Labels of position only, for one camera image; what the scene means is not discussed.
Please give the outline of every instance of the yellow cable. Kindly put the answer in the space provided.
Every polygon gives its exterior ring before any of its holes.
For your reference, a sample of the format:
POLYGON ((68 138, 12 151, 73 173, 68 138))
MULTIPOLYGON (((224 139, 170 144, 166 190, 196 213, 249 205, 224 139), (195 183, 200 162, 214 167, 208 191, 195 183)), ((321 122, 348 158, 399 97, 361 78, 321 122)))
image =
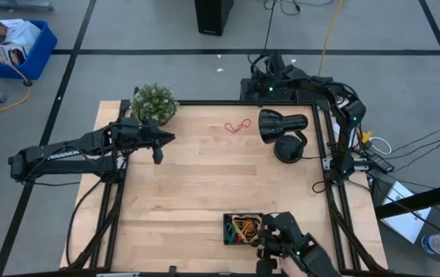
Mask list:
POLYGON ((326 47, 328 46, 329 37, 331 37, 331 32, 333 31, 333 28, 335 27, 336 18, 338 17, 338 13, 342 9, 343 0, 339 0, 338 6, 336 7, 335 13, 333 14, 333 18, 331 19, 331 24, 328 29, 328 33, 326 34, 325 38, 325 44, 322 47, 322 54, 321 54, 321 61, 319 62, 319 71, 318 76, 322 73, 323 64, 325 62, 325 53, 326 53, 326 47))
MULTIPOLYGON (((22 78, 23 78, 23 80, 25 81, 25 82, 27 82, 28 83, 28 79, 15 67, 15 66, 13 66, 10 62, 7 62, 6 60, 4 60, 3 59, 3 57, 1 57, 1 55, 0 55, 0 59, 6 64, 6 65, 8 65, 9 67, 11 67, 11 68, 13 68, 13 70, 15 70, 15 72, 17 72, 22 78)), ((18 105, 18 104, 22 104, 23 102, 25 102, 25 100, 27 100, 27 98, 30 96, 30 87, 28 87, 27 88, 27 93, 25 93, 25 96, 22 98, 22 100, 20 100, 20 101, 18 101, 18 102, 15 102, 15 103, 13 103, 13 104, 10 104, 10 105, 7 105, 6 107, 4 107, 4 108, 0 108, 0 112, 3 112, 3 111, 5 111, 5 110, 7 110, 7 109, 9 109, 9 108, 13 108, 13 107, 15 107, 16 105, 18 105)))

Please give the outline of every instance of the black desk lamp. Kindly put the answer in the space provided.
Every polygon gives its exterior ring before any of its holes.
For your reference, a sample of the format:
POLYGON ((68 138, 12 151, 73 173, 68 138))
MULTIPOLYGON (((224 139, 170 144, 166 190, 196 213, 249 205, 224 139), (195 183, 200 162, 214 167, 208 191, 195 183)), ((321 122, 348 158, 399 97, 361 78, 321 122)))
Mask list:
POLYGON ((307 145, 307 138, 300 131, 307 127, 305 115, 283 116, 271 109, 262 109, 258 119, 259 134, 264 143, 275 143, 275 156, 285 163, 297 162, 307 145))

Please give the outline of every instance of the lamp base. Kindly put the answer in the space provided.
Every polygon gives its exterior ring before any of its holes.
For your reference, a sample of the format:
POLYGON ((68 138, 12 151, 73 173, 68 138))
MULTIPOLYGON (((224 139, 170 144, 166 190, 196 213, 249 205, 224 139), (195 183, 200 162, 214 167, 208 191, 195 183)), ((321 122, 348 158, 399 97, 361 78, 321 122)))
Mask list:
POLYGON ((284 163, 298 162, 302 157, 302 153, 297 153, 301 143, 300 139, 293 135, 283 135, 275 143, 274 151, 276 158, 284 163))

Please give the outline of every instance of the blue bin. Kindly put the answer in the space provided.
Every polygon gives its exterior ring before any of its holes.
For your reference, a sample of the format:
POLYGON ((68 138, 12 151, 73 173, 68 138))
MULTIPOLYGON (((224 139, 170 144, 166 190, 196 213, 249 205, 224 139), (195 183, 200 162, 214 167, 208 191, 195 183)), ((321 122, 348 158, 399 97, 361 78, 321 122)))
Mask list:
MULTIPOLYGON (((42 20, 29 20, 33 25, 41 29, 41 33, 35 40, 30 49, 25 62, 15 67, 29 80, 37 80, 48 63, 52 50, 56 46, 58 39, 48 27, 48 23, 42 20)), ((22 77, 13 68, 0 63, 0 78, 19 78, 22 77)))

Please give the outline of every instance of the white cable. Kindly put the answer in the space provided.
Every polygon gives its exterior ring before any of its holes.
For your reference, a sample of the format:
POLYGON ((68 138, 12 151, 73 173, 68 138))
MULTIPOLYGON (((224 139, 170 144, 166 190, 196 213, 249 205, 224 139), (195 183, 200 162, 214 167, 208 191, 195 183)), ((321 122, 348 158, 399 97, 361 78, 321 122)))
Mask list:
POLYGON ((389 154, 392 153, 391 145, 390 145, 389 142, 387 142, 385 139, 383 139, 383 138, 379 138, 379 137, 370 137, 368 140, 371 142, 373 139, 375 139, 375 140, 379 140, 379 141, 381 141, 381 142, 384 142, 384 143, 388 146, 388 149, 389 149, 388 152, 384 152, 384 151, 382 151, 381 149, 378 149, 377 147, 375 147, 374 144, 372 144, 372 148, 375 149, 377 152, 379 152, 379 153, 381 153, 381 154, 384 154, 384 155, 389 155, 389 154))

